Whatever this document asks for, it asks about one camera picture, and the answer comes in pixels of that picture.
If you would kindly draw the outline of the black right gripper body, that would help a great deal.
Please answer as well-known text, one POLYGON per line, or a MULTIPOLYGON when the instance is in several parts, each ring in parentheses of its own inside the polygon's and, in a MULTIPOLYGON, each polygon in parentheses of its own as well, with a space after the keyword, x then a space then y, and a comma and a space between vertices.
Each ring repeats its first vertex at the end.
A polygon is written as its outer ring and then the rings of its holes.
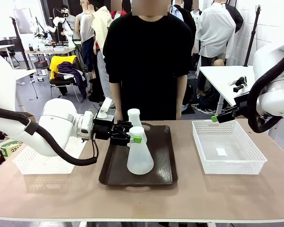
POLYGON ((249 94, 243 94, 234 98, 236 103, 236 109, 233 112, 234 116, 249 116, 248 97, 249 94))

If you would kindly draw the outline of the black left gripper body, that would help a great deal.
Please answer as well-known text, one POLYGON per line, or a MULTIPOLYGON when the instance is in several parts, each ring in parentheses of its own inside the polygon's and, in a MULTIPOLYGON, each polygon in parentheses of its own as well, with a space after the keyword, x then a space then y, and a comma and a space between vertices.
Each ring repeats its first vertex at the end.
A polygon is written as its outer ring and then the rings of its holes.
POLYGON ((114 117, 111 119, 98 119, 93 121, 93 135, 98 140, 116 139, 116 134, 113 132, 114 117))

